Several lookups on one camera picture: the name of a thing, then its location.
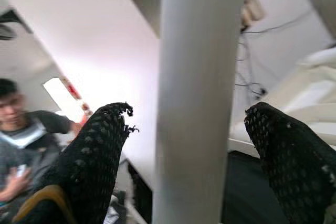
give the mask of white ceiling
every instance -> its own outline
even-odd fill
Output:
[[[0,0],[0,13],[10,8],[7,0]],[[0,78],[23,83],[53,64],[41,45],[17,23],[8,23],[17,34],[14,40],[0,40]]]

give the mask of ceiling fan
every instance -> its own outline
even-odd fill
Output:
[[[32,34],[31,29],[18,17],[18,15],[14,12],[13,9],[8,10],[7,12],[0,15],[0,40],[12,40],[16,38],[15,31],[9,26],[5,25],[5,23],[20,23],[25,30]]]

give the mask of light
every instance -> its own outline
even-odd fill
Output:
[[[51,98],[60,107],[62,113],[74,122],[80,122],[83,117],[83,110],[59,78],[52,78],[43,84],[43,87],[50,94]]]

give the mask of hand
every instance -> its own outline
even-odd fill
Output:
[[[8,200],[11,200],[27,189],[30,179],[28,178],[31,173],[31,169],[28,168],[21,176],[17,176],[17,168],[11,168],[10,174],[7,177],[7,184],[5,188]]]

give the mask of white metal pipe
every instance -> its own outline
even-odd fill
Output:
[[[218,223],[243,0],[163,0],[153,223]]]

